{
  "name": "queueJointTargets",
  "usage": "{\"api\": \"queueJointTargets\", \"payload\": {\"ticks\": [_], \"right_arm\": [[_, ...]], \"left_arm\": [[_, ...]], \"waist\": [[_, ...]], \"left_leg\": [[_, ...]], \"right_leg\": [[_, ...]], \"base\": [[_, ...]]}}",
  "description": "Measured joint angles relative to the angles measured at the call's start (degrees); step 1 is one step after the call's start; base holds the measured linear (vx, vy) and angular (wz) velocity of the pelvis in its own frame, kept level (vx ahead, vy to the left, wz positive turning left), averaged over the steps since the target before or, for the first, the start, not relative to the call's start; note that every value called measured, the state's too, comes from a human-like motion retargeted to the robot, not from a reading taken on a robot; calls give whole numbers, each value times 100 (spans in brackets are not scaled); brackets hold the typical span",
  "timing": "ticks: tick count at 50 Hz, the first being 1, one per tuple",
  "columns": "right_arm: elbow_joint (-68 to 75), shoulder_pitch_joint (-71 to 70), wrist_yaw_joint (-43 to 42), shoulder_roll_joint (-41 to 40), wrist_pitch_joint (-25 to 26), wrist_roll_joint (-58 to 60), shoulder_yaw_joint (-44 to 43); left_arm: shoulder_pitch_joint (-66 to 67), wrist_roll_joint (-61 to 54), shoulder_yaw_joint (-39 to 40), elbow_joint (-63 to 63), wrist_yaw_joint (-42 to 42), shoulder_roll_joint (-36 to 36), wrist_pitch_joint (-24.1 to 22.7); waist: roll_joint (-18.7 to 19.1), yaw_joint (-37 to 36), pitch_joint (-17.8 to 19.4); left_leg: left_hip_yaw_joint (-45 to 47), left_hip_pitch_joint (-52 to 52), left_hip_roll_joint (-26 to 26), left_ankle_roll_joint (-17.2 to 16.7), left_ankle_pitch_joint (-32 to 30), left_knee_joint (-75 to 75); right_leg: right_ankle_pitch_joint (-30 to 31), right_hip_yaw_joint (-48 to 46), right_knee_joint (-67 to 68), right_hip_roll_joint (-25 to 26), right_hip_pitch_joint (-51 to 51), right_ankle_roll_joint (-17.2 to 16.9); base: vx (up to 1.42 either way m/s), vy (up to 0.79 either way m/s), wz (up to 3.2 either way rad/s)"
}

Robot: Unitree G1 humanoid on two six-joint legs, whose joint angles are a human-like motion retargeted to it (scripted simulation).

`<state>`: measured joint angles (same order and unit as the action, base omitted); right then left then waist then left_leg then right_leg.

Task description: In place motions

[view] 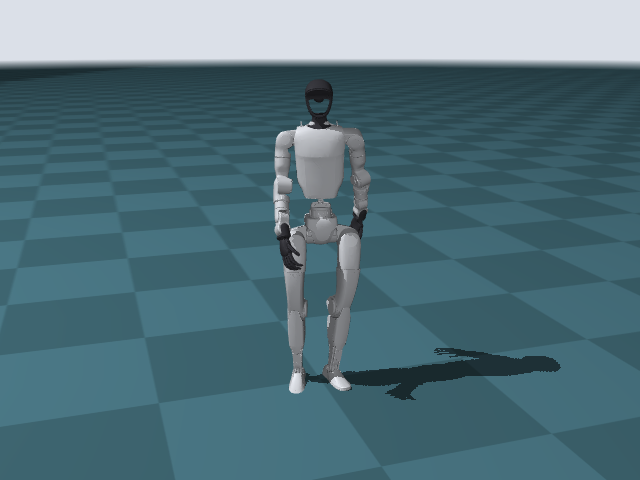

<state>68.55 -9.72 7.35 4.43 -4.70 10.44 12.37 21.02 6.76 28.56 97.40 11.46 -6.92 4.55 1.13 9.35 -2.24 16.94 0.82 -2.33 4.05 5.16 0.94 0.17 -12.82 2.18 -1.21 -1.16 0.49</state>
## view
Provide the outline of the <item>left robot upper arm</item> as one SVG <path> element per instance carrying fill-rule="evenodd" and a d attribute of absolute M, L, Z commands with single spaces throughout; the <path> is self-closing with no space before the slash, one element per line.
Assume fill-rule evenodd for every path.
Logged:
<path fill-rule="evenodd" d="M 361 188 L 371 182 L 369 173 L 364 169 L 366 162 L 365 143 L 362 133 L 357 128 L 343 128 L 345 143 L 348 145 L 352 176 L 351 184 Z"/>

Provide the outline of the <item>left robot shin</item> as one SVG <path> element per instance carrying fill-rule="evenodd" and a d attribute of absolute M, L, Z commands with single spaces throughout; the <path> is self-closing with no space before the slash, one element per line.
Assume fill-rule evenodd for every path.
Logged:
<path fill-rule="evenodd" d="M 328 315 L 327 337 L 329 343 L 328 370 L 339 369 L 342 349 L 346 344 L 350 326 L 350 308 L 343 308 L 339 317 Z M 338 366 L 337 366 L 338 365 Z"/>

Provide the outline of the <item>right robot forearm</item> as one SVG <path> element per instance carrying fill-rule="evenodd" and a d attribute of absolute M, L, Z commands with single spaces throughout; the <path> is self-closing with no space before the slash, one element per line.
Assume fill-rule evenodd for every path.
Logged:
<path fill-rule="evenodd" d="M 278 178 L 274 181 L 273 186 L 273 203 L 275 205 L 275 234 L 281 235 L 281 224 L 286 223 L 289 226 L 291 231 L 291 227 L 289 224 L 290 215 L 289 215 L 289 203 L 290 197 L 286 194 L 278 194 Z"/>

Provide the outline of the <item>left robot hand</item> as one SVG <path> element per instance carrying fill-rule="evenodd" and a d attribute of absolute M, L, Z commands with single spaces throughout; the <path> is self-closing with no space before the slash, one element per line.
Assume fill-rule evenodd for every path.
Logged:
<path fill-rule="evenodd" d="M 360 214 L 359 214 L 359 217 L 357 217 L 356 214 L 353 212 L 354 218 L 352 219 L 351 224 L 350 224 L 350 227 L 354 228 L 358 232 L 358 234 L 360 236 L 360 239 L 361 239 L 362 233 L 363 233 L 363 223 L 362 222 L 363 222 L 363 220 L 365 220 L 366 214 L 367 214 L 367 211 L 366 210 L 362 210 L 360 212 Z"/>

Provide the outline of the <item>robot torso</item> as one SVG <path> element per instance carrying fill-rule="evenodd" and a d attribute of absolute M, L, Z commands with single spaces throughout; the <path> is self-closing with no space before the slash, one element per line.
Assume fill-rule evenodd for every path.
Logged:
<path fill-rule="evenodd" d="M 298 126 L 294 137 L 297 181 L 311 203 L 304 216 L 307 244 L 337 241 L 337 217 L 331 204 L 323 199 L 336 198 L 344 178 L 345 135 L 342 126 L 331 124 L 325 129 Z"/>

